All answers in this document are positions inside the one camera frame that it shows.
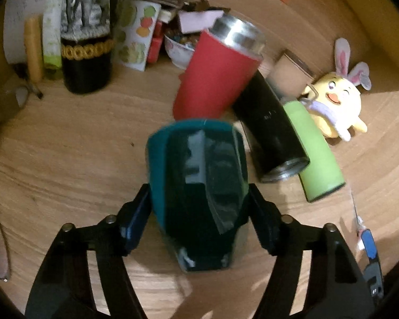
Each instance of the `ceramic bowl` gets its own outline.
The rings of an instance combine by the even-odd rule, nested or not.
[[[194,49],[177,43],[167,36],[164,38],[164,46],[168,56],[171,58],[171,62],[173,62],[176,67],[185,70],[189,65],[192,55],[194,55]]]

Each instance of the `gold decorative band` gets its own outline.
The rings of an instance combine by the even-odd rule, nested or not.
[[[61,54],[63,58],[68,60],[89,60],[94,57],[102,56],[109,53],[114,48],[114,40],[108,39],[105,42],[97,42],[96,44],[86,44],[84,46],[62,45]]]

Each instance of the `yellow plush toy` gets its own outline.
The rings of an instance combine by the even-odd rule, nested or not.
[[[362,84],[366,90],[371,89],[369,67],[366,63],[358,63],[348,74],[350,46],[346,39],[335,42],[336,72],[328,73],[313,86],[318,97],[311,101],[315,94],[308,86],[303,94],[309,94],[303,99],[311,117],[322,134],[327,138],[340,137],[349,141],[350,127],[360,132],[366,132],[366,124],[359,118],[361,110],[360,92],[356,86]]]

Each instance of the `wooden table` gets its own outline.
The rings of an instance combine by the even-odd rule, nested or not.
[[[342,0],[211,0],[257,23],[268,37],[264,74],[289,48],[320,74],[333,70],[334,39],[344,36],[352,63],[370,65],[372,91],[363,93],[361,118],[368,133],[332,147],[348,185],[308,204],[298,177],[259,184],[267,200],[301,223],[337,224],[354,249],[354,197],[371,228],[383,272],[399,259],[399,70],[368,40]],[[334,18],[337,11],[340,18]],[[26,107],[0,128],[0,221],[9,242],[12,275],[2,287],[21,310],[37,270],[60,227],[93,225],[133,199],[147,181],[148,136],[172,121],[179,69],[162,58],[142,73],[115,67],[111,84],[92,95],[69,93],[62,81],[45,81],[43,100]],[[255,182],[251,160],[250,181]],[[250,227],[245,257],[231,270],[184,274],[167,252],[151,217],[140,246],[125,258],[149,318],[246,319],[267,284],[273,257]],[[293,307],[302,307],[310,255]],[[94,255],[90,275],[97,307],[106,310]]]

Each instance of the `teal object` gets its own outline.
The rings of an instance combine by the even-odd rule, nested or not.
[[[300,172],[307,201],[314,202],[343,187],[346,182],[334,154],[303,104],[293,100],[284,104],[284,110],[310,159]]]
[[[229,267],[248,221],[248,175],[241,134],[217,120],[184,120],[147,143],[158,224],[184,270]]]

